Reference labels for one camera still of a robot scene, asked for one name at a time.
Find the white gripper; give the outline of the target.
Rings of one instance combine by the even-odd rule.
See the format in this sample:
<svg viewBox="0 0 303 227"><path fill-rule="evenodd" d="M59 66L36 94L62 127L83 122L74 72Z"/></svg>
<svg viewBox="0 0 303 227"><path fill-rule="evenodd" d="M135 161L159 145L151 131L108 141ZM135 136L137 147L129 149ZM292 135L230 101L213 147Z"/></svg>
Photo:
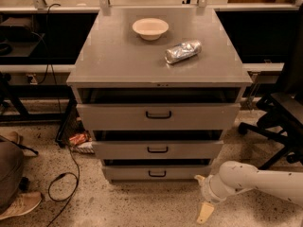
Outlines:
<svg viewBox="0 0 303 227"><path fill-rule="evenodd" d="M222 196L215 190L215 184L211 182L213 175L204 177L202 175L195 175L194 179L198 181L201 187L201 193L204 198L204 202L201 204L201 209L197 217L198 224L204 224L214 211L213 204L219 204L226 200L226 197Z"/></svg>

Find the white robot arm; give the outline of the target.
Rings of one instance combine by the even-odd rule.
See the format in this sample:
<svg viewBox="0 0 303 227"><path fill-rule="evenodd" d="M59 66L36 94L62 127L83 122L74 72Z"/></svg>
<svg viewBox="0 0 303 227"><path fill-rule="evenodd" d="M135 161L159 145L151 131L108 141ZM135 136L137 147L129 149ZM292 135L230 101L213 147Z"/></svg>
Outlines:
<svg viewBox="0 0 303 227"><path fill-rule="evenodd" d="M215 175L196 175L203 201L197 217L199 224L207 222L215 205L230 196L257 189L291 203L303 205L303 173L260 170L255 166L227 161Z"/></svg>

